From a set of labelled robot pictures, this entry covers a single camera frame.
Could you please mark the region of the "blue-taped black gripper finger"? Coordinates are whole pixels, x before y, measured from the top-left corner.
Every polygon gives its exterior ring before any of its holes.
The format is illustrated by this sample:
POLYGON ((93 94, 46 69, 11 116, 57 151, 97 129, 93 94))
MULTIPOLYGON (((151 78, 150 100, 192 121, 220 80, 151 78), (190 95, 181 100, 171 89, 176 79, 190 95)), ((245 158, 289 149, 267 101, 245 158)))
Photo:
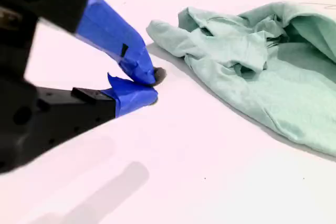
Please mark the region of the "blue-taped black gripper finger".
POLYGON ((114 59, 133 81, 155 86, 165 76, 154 67, 140 34, 105 0, 23 0, 26 7, 114 59))
POLYGON ((110 88, 60 90, 39 88, 36 150, 49 149, 110 120, 154 104, 153 87, 108 75, 110 88))

